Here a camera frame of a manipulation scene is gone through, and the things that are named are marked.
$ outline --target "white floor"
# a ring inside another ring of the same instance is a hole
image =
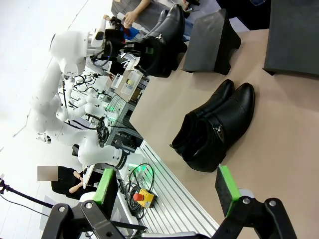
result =
[[[215,0],[201,1],[201,9],[218,9]],[[25,125],[28,99],[50,62],[49,46],[54,33],[68,28],[93,30],[104,14],[112,15],[111,4],[111,0],[0,1],[0,174],[5,174],[5,182],[14,189],[40,200],[48,196],[56,202],[76,204],[75,200],[53,193],[49,183],[36,181],[37,165],[80,169],[78,160],[71,156],[71,148],[58,142],[43,144],[28,129],[12,136]],[[4,196],[42,210],[42,206],[13,193],[6,192]],[[41,217],[44,216],[0,198],[0,238],[40,238]]]

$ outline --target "black clamp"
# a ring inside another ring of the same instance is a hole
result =
[[[254,228],[260,239],[297,239],[283,203],[269,198],[264,203],[240,197],[212,239],[235,239],[243,227]]]

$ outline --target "metal frame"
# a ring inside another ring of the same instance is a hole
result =
[[[115,136],[117,135],[118,132],[122,131],[122,132],[125,132],[125,133],[128,133],[130,135],[133,135],[135,137],[138,137],[138,138],[142,138],[142,136],[136,132],[135,130],[132,130],[130,128],[117,128],[117,127],[125,127],[125,125],[122,124],[123,122],[123,119],[125,117],[125,115],[127,114],[127,112],[129,110],[133,111],[135,109],[135,106],[130,104],[130,103],[127,103],[125,102],[124,100],[120,99],[120,96],[118,95],[115,95],[112,100],[110,101],[109,105],[112,106],[112,101],[115,101],[113,104],[114,104],[114,110],[116,112],[120,112],[118,118],[116,119],[117,121],[115,122],[115,124],[113,125],[113,128],[112,128],[112,131],[105,143],[105,145],[110,145],[112,144],[113,142],[113,139],[115,138]]]

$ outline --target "black leather boot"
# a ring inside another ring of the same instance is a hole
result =
[[[172,6],[164,21],[156,26],[141,41],[149,53],[143,54],[136,69],[145,75],[168,77],[178,66],[178,54],[187,50],[182,41],[185,29],[182,7]]]
[[[186,163],[197,171],[213,172],[248,129],[254,107],[254,88],[244,83],[225,103],[198,121],[192,147],[184,153]]]
[[[181,129],[170,146],[182,157],[189,157],[185,152],[190,147],[199,119],[222,105],[233,93],[234,83],[225,80],[206,103],[185,115]]]
[[[168,14],[168,9],[164,9],[163,11],[161,11],[159,15],[159,20],[156,23],[155,27],[153,27],[153,29],[144,38],[147,38],[152,32],[156,31],[156,29],[162,24],[162,22],[167,17],[167,14]]]

